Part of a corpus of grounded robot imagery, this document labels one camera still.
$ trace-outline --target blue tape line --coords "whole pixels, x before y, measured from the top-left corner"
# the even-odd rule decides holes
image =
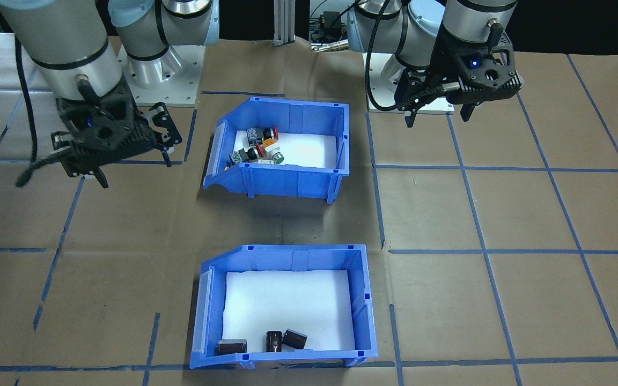
[[[388,252],[395,255],[463,255],[482,254],[483,249],[388,249]]]
[[[263,97],[278,97],[278,98],[285,97],[285,94],[250,93],[248,91],[201,91],[201,93],[208,94],[208,95],[249,95],[249,96],[263,96]]]
[[[373,362],[361,362],[354,367],[397,367],[395,362],[390,361],[373,361]]]
[[[397,320],[395,320],[395,305],[390,305],[390,326],[393,330],[393,346],[395,347],[395,368],[397,369],[397,380],[399,386],[404,386],[402,356],[400,356],[400,337],[397,333]]]
[[[496,366],[510,365],[512,359],[470,359],[462,361],[404,361],[404,367]]]
[[[160,313],[154,313],[154,324],[152,325],[152,337],[149,340],[149,352],[147,354],[147,370],[144,372],[142,378],[142,386],[149,384],[149,367],[152,367],[152,359],[154,358],[154,348],[157,345],[157,333],[159,332],[159,320],[161,319]]]
[[[593,99],[593,96],[591,95],[591,92],[588,90],[588,87],[586,87],[585,81],[583,81],[583,78],[581,78],[581,74],[576,69],[576,64],[574,64],[574,62],[572,61],[570,55],[567,54],[566,58],[569,59],[569,63],[571,63],[571,68],[573,68],[574,73],[576,73],[578,81],[581,82],[581,86],[583,86],[583,90],[586,91],[586,95],[588,95],[588,99],[591,100],[591,105],[593,105],[593,108],[595,109],[595,112],[598,113],[598,118],[600,119],[600,122],[602,123],[602,126],[605,129],[605,132],[607,132],[607,136],[609,137],[610,141],[612,142],[612,144],[614,146],[614,149],[616,150],[616,154],[618,154],[618,145],[616,144],[614,136],[612,135],[612,132],[610,131],[610,129],[609,129],[608,125],[607,125],[607,122],[605,122],[602,114],[600,113],[600,109],[598,108],[598,105],[596,105],[595,100]]]
[[[526,109],[526,106],[523,102],[523,99],[521,98],[520,93],[517,93],[517,99],[519,101],[519,104],[521,105],[521,109],[523,110],[524,116],[526,117],[526,122],[528,124],[529,129],[531,130],[531,134],[534,137],[534,141],[535,144],[538,147],[538,150],[540,152],[540,157],[542,158],[543,163],[545,164],[545,168],[549,168],[549,164],[547,163],[547,157],[545,157],[545,152],[543,152],[542,150],[542,146],[540,146],[540,141],[538,139],[538,135],[535,133],[535,128],[533,126],[533,122],[531,121],[531,117],[528,114],[528,110]],[[581,261],[583,263],[583,267],[586,270],[586,274],[588,276],[588,280],[591,282],[591,286],[593,287],[593,293],[595,295],[595,298],[598,300],[598,305],[600,306],[600,310],[602,312],[602,315],[605,319],[605,322],[607,323],[607,327],[610,330],[610,334],[612,335],[612,340],[614,341],[614,344],[616,346],[616,351],[618,351],[618,338],[616,337],[616,332],[614,330],[614,328],[612,327],[612,323],[610,321],[610,317],[607,313],[607,310],[605,308],[605,305],[602,301],[602,296],[600,296],[599,290],[598,290],[598,286],[595,284],[594,278],[593,278],[593,274],[591,273],[591,268],[590,266],[588,266],[588,261],[586,259],[586,255],[583,252],[583,248],[581,247],[581,242],[578,239],[578,235],[576,234],[576,228],[574,228],[573,223],[571,222],[571,217],[569,216],[569,212],[567,211],[567,206],[564,204],[564,199],[562,198],[562,195],[560,193],[559,187],[557,186],[557,181],[555,180],[554,174],[552,173],[552,171],[547,171],[547,175],[550,177],[550,183],[552,184],[552,188],[555,191],[555,194],[557,195],[557,200],[560,203],[560,207],[562,208],[562,213],[564,213],[564,217],[566,219],[566,223],[567,225],[569,225],[569,231],[571,232],[571,236],[573,237],[574,243],[576,244],[576,249],[578,249],[579,254],[581,256]]]
[[[376,193],[376,215],[378,216],[378,231],[380,232],[380,247],[385,246],[385,226],[383,225],[383,210],[380,206],[380,190],[378,190],[378,173],[376,172],[376,151],[373,148],[373,133],[371,132],[371,118],[366,113],[366,129],[369,134],[369,150],[371,152],[371,168],[373,172],[373,191]]]
[[[476,205],[474,203],[474,197],[471,193],[471,185],[469,178],[466,175],[464,167],[464,160],[461,157],[461,149],[459,142],[457,141],[457,135],[454,133],[454,125],[452,124],[452,118],[447,115],[447,124],[450,127],[450,134],[452,135],[452,141],[454,143],[454,149],[457,152],[457,158],[459,159],[459,166],[462,167],[461,176],[464,180],[466,187],[466,195],[468,195],[469,205],[471,206],[471,214],[474,218],[474,224],[476,225],[476,232],[478,233],[479,242],[481,243],[481,249],[483,249],[483,259],[485,261],[485,268],[488,270],[488,278],[490,278],[490,286],[492,287],[493,296],[495,296],[495,304],[497,305],[498,313],[500,313],[500,323],[502,324],[502,330],[505,333],[505,339],[507,340],[507,349],[510,352],[510,359],[512,359],[512,367],[514,369],[514,376],[517,379],[517,386],[522,386],[521,374],[519,373],[519,366],[517,364],[517,355],[514,353],[514,347],[512,344],[512,337],[510,337],[510,329],[507,326],[507,320],[505,318],[505,311],[502,308],[502,301],[500,301],[500,293],[497,290],[497,283],[495,283],[495,275],[492,272],[490,265],[490,257],[488,257],[488,251],[485,246],[485,239],[483,238],[483,231],[481,230],[481,223],[479,222],[478,212],[476,211]]]
[[[41,254],[46,251],[46,248],[0,248],[0,252],[10,252],[11,254]]]
[[[189,370],[188,365],[156,365],[156,366],[133,366],[133,370],[135,371],[145,371],[149,369],[149,371],[173,371],[173,370]]]
[[[618,362],[618,357],[561,357],[561,358],[520,358],[521,365],[537,365],[547,363],[588,363],[588,362]],[[402,361],[402,367],[446,367],[446,366],[495,366],[508,365],[512,359],[462,359],[459,361]],[[316,363],[299,363],[299,365],[316,365]],[[356,367],[397,367],[394,362],[375,361],[363,362]],[[236,369],[235,365],[215,365],[190,369],[188,365],[119,365],[104,367],[63,367],[63,366],[0,366],[0,372],[77,372],[77,371],[199,371],[202,369]]]
[[[73,220],[73,213],[76,212],[76,205],[78,205],[78,200],[80,198],[80,192],[83,190],[85,177],[81,178],[78,182],[78,188],[76,189],[76,195],[73,197],[73,203],[71,203],[71,209],[68,212],[68,217],[66,217],[66,223],[63,226],[63,232],[61,232],[61,237],[58,241],[58,247],[56,248],[56,253],[54,254],[54,259],[51,261],[51,266],[49,267],[49,273],[47,274],[47,281],[45,283],[45,287],[42,290],[41,303],[37,309],[37,314],[35,315],[35,319],[32,322],[32,326],[34,330],[37,331],[37,324],[40,322],[40,317],[42,316],[42,305],[47,300],[47,294],[49,293],[49,288],[52,285],[52,276],[54,275],[54,270],[56,269],[56,262],[58,262],[59,255],[61,254],[61,248],[63,247],[63,242],[66,240],[66,233],[68,233],[68,229],[71,227],[71,220]]]
[[[194,108],[192,110],[192,119],[189,122],[189,134],[187,135],[187,146],[185,147],[185,156],[184,161],[187,162],[187,157],[189,157],[189,150],[192,146],[192,137],[194,136],[194,122],[197,120],[197,109]]]
[[[376,165],[378,169],[499,170],[506,172],[618,173],[618,169],[529,168],[523,166]]]
[[[28,162],[30,162],[29,159],[20,159],[20,158],[0,158],[0,164],[7,164],[7,163],[11,163],[11,164],[27,164]]]
[[[483,249],[390,249],[391,254],[420,254],[420,255],[463,255],[463,254],[482,254]],[[606,251],[598,249],[578,250],[578,249],[485,249],[489,255],[500,254],[589,254],[589,255],[618,255],[618,251]]]
[[[165,165],[164,161],[139,161],[137,159],[121,159],[120,161],[112,162],[113,164],[124,165]],[[174,165],[182,165],[182,161],[171,161]]]
[[[130,369],[130,365],[112,367],[0,366],[0,372],[103,372],[126,371]]]
[[[157,332],[159,332],[159,320],[161,319],[160,313],[154,313],[154,325],[152,325],[152,337],[149,340],[149,353],[147,354],[147,366],[152,366],[152,359],[154,358],[154,348],[157,345]]]
[[[618,357],[566,357],[566,358],[524,358],[517,359],[522,365],[540,365],[547,363],[593,363],[618,362]]]
[[[584,249],[581,252],[588,255],[618,255],[618,251],[600,251],[598,249]]]

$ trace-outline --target black cable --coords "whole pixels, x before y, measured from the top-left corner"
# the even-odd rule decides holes
[[[22,52],[23,49],[17,37],[14,37],[14,45],[16,46],[16,69],[18,71],[18,80],[20,81],[20,90],[23,91],[23,98],[25,100],[25,110],[27,110],[27,124],[30,127],[30,140],[32,141],[32,152],[30,152],[30,162],[34,162],[37,159],[37,129],[35,128],[35,115],[32,112],[32,101],[30,100],[30,91],[27,89],[27,81],[25,80],[25,71],[23,68],[23,52]]]
[[[316,8],[314,8],[314,10],[311,12],[311,15],[309,15],[309,19],[311,19],[314,16],[314,12],[316,12],[316,10],[318,10],[319,7],[322,6],[327,1],[328,0],[323,0],[323,2],[319,3],[319,5],[317,5]]]
[[[27,184],[28,181],[30,181],[30,179],[32,178],[32,173],[35,170],[45,165],[55,164],[59,161],[61,160],[56,157],[47,157],[44,159],[36,159],[35,161],[32,161],[29,166],[27,166],[27,168],[18,176],[18,179],[16,180],[16,188],[22,188],[23,186],[25,186],[25,184]]]
[[[442,95],[444,93],[444,90],[442,90],[442,86],[436,86],[433,88],[428,87],[412,95],[409,100],[395,103],[392,106],[384,107],[376,102],[376,99],[373,97],[373,93],[371,92],[371,77],[369,74],[369,68],[371,68],[371,53],[373,52],[373,42],[375,42],[376,40],[376,32],[378,31],[378,25],[380,24],[380,20],[385,13],[385,8],[388,7],[389,3],[390,0],[385,0],[385,2],[383,2],[383,5],[380,7],[380,11],[378,12],[378,16],[376,17],[376,22],[373,24],[373,30],[371,30],[371,39],[369,39],[369,46],[366,50],[366,69],[364,74],[364,81],[366,82],[366,93],[369,96],[369,100],[373,104],[373,107],[376,107],[381,112],[391,112],[392,110],[404,107],[405,105],[408,105],[409,103],[412,103],[419,98],[429,97],[432,95]]]

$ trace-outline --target robotic arm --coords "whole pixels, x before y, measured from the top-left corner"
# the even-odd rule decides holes
[[[393,54],[383,78],[390,79],[394,104],[408,127],[418,110],[436,98],[462,105],[466,122],[483,102],[510,98],[523,85],[514,66],[512,42],[505,33],[517,0],[367,0],[350,11],[349,43],[353,51]]]
[[[218,24],[211,28],[210,22],[217,0],[112,0],[109,8],[131,76],[141,86],[162,87],[178,78],[182,66],[172,44],[218,40]],[[69,176],[94,175],[107,188],[100,166],[151,149],[171,165],[168,154],[182,137],[164,103],[147,113],[137,108],[94,2],[0,0],[0,11],[54,92],[66,128],[51,135],[54,152],[32,161],[17,186],[35,169],[60,162]]]

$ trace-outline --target black cylindrical component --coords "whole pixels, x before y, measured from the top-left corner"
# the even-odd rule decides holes
[[[283,333],[280,331],[267,332],[267,352],[281,352],[283,345]]]

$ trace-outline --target black block component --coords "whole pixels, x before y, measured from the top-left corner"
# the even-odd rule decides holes
[[[249,162],[249,156],[247,155],[245,149],[239,149],[238,154],[240,155],[240,162]]]
[[[326,36],[335,36],[336,39],[340,39],[343,26],[340,22],[340,12],[326,11],[321,17],[323,31],[326,32]]]
[[[267,331],[267,352],[281,352],[283,333],[280,331]]]
[[[307,335],[300,334],[297,331],[285,330],[285,335],[283,335],[284,345],[289,345],[290,347],[297,350],[303,350],[306,343]]]
[[[247,339],[222,339],[216,345],[216,355],[247,352]]]

